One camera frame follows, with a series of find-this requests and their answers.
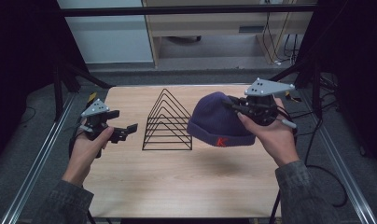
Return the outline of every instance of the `silver mounting plate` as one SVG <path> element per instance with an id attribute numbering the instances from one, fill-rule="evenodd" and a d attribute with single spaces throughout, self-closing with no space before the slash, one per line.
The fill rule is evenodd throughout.
<path id="1" fill-rule="evenodd" d="M 244 94 L 248 96 L 267 96 L 283 91 L 293 91 L 295 89 L 296 87 L 293 84 L 285 84 L 258 78 L 249 88 L 247 88 L 246 91 L 244 91 Z"/>
<path id="2" fill-rule="evenodd" d="M 102 114 L 109 110 L 109 107 L 105 105 L 104 102 L 102 102 L 100 99 L 97 99 L 83 113 L 81 113 L 81 117 L 86 118 L 92 115 Z"/>

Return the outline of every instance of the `triangular wire frame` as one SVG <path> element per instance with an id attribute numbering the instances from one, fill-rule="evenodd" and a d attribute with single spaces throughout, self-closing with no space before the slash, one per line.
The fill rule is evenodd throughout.
<path id="1" fill-rule="evenodd" d="M 190 113 L 166 89 L 160 93 L 147 117 L 142 150 L 192 150 L 187 133 Z"/>

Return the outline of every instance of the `desk top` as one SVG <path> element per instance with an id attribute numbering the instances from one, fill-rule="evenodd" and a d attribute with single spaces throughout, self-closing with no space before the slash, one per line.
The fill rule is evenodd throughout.
<path id="1" fill-rule="evenodd" d="M 93 163 L 84 183 L 84 188 L 94 193 L 92 215 L 269 217 L 278 192 L 274 175 L 277 166 L 258 140 L 250 147 L 221 148 L 193 137 L 192 150 L 164 150 L 176 148 L 167 144 L 165 148 L 157 144 L 157 150 L 143 150 L 147 118 L 163 89 L 192 114 L 197 102 L 206 94 L 222 91 L 226 95 L 244 97 L 247 87 L 112 88 L 105 103 L 111 110 L 119 110 L 120 116 L 108 124 L 125 128 L 138 123 L 138 130 L 128 135 L 126 141 L 108 143 L 102 158 Z M 165 102 L 172 98 L 163 97 Z"/>

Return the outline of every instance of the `gray sleeve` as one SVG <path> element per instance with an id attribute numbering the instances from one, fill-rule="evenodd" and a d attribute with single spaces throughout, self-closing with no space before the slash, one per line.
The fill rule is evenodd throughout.
<path id="1" fill-rule="evenodd" d="M 283 223 L 339 223 L 303 161 L 294 161 L 275 171 L 281 190 Z"/>
<path id="2" fill-rule="evenodd" d="M 87 223 L 93 194 L 61 180 L 37 211 L 32 223 Z"/>

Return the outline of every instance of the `knit hat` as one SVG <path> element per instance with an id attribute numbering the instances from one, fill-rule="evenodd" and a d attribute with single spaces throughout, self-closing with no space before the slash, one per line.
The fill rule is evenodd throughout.
<path id="1" fill-rule="evenodd" d="M 231 99 L 220 91 L 204 96 L 188 120 L 188 133 L 214 147 L 253 145 L 255 135 L 223 101 L 231 102 Z"/>

